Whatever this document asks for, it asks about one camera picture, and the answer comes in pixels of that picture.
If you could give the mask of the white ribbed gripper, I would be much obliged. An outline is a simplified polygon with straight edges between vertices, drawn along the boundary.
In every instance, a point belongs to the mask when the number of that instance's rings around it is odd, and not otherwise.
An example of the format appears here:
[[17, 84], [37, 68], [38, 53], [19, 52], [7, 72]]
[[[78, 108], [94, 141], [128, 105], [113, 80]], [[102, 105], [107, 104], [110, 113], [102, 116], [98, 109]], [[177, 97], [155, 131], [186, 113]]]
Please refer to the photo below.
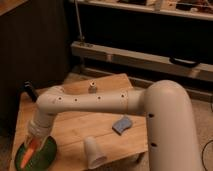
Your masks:
[[27, 164], [33, 155], [40, 151], [46, 138], [51, 132], [50, 127], [42, 127], [36, 124], [33, 120], [28, 123], [28, 135], [24, 141], [24, 147], [26, 148], [22, 157], [22, 164]]

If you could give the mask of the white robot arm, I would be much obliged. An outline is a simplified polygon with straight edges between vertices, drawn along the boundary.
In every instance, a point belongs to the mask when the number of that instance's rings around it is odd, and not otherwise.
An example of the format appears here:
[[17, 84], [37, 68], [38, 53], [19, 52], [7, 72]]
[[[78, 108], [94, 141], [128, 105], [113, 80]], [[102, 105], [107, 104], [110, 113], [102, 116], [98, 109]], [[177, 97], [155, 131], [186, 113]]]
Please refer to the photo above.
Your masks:
[[60, 86], [49, 88], [36, 101], [29, 122], [26, 166], [43, 148], [57, 114], [66, 111], [142, 114], [147, 117], [150, 171], [203, 171], [191, 100], [178, 83], [162, 80], [145, 90], [69, 95]]

